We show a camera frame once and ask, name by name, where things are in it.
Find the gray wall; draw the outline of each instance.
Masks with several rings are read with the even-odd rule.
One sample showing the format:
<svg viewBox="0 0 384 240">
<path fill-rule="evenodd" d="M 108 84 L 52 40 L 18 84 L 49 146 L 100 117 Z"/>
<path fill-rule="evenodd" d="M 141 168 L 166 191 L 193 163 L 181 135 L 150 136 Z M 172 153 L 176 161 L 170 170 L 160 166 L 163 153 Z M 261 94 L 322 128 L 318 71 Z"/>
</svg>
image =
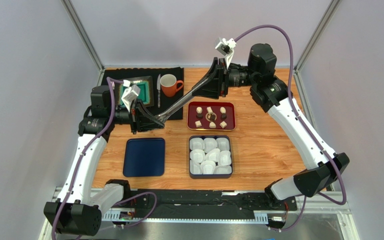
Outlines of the gray wall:
<svg viewBox="0 0 384 240">
<path fill-rule="evenodd" d="M 303 52 L 330 0 L 72 0 L 106 66 L 210 65 L 222 55 L 216 38 L 236 38 L 262 24 L 290 35 L 294 54 Z M 269 43 L 278 65 L 289 64 L 284 37 L 273 29 L 243 38 L 235 63 L 246 63 L 250 47 Z"/>
<path fill-rule="evenodd" d="M 98 71 L 59 0 L 0 0 L 0 240 L 36 240 Z"/>
<path fill-rule="evenodd" d="M 350 157 L 361 239 L 384 239 L 384 1 L 343 0 L 301 75 L 319 133 Z"/>
</svg>

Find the orange mug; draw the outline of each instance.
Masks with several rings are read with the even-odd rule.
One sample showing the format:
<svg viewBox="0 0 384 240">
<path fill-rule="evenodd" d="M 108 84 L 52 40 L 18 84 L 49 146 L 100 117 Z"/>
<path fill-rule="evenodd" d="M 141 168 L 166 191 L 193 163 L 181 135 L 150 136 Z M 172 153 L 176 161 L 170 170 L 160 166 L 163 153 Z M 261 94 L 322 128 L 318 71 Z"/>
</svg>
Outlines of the orange mug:
<svg viewBox="0 0 384 240">
<path fill-rule="evenodd" d="M 172 74 L 165 74 L 159 80 L 162 92 L 169 98 L 176 95 L 176 93 L 183 88 L 183 81 L 177 80 L 176 76 Z"/>
</svg>

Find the wooden table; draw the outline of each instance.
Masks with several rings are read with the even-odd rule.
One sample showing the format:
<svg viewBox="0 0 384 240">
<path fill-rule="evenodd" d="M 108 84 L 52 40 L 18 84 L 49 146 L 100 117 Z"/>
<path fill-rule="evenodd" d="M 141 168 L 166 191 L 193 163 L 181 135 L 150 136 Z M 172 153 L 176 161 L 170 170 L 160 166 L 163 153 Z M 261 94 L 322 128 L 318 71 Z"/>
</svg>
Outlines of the wooden table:
<svg viewBox="0 0 384 240">
<path fill-rule="evenodd" d="M 207 68 L 185 68 L 185 93 L 204 76 L 207 70 Z M 288 69 L 277 69 L 275 74 L 287 83 L 288 72 Z M 292 92 L 301 107 L 295 81 L 292 82 Z M 122 179 L 128 180 L 133 189 L 264 190 L 273 181 L 292 176 L 305 169 L 298 151 L 282 128 L 252 100 L 249 87 L 230 88 L 228 96 L 219 100 L 195 97 L 192 101 L 233 103 L 236 111 L 236 129 L 190 130 L 186 126 L 188 105 L 183 108 L 183 120 L 167 121 L 165 129 L 138 132 L 133 135 L 129 125 L 117 125 L 100 158 L 92 186 L 103 188 L 110 179 Z M 201 134 L 230 137 L 233 150 L 233 174 L 230 178 L 189 177 L 189 153 L 187 153 L 189 137 Z M 154 137 L 165 139 L 164 174 L 158 177 L 125 177 L 123 165 L 127 140 Z"/>
</svg>

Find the knife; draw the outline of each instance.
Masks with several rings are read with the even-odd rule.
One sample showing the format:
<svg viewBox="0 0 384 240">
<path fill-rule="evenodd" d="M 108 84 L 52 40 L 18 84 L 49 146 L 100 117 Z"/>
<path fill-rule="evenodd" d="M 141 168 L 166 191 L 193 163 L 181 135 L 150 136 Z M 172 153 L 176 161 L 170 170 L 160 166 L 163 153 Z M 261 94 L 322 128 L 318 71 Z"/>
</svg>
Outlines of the knife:
<svg viewBox="0 0 384 240">
<path fill-rule="evenodd" d="M 158 75 L 156 80 L 156 90 L 158 90 L 158 108 L 161 107 L 161 74 Z"/>
</svg>

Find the teal square plate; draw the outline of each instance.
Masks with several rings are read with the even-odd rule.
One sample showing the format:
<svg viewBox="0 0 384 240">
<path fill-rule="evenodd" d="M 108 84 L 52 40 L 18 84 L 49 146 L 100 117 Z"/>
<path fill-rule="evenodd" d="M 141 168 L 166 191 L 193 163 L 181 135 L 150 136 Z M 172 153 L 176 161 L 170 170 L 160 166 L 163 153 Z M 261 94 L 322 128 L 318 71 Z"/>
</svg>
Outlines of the teal square plate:
<svg viewBox="0 0 384 240">
<path fill-rule="evenodd" d="M 143 105 L 145 107 L 154 106 L 154 84 L 152 81 L 152 76 L 131 77 L 122 80 L 128 80 L 132 84 L 136 84 L 140 88 L 138 98 L 143 101 Z M 116 97 L 116 102 L 118 102 L 120 106 L 124 106 L 123 101 L 121 101 L 121 96 L 123 95 L 125 89 L 126 87 L 122 84 L 115 84 L 115 92 L 118 93 Z"/>
</svg>

